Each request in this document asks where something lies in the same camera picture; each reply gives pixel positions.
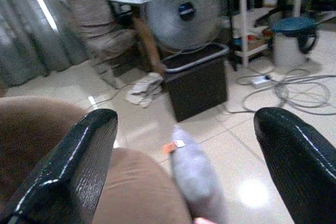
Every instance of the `gray curtain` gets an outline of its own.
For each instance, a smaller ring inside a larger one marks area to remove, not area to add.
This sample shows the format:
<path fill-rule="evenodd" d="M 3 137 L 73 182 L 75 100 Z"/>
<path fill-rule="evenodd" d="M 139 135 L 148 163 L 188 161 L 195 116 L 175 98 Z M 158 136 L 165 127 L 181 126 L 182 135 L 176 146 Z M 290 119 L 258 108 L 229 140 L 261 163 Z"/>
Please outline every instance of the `gray curtain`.
<path fill-rule="evenodd" d="M 64 0 L 0 0 L 0 79 L 19 85 L 86 60 L 70 16 Z"/>

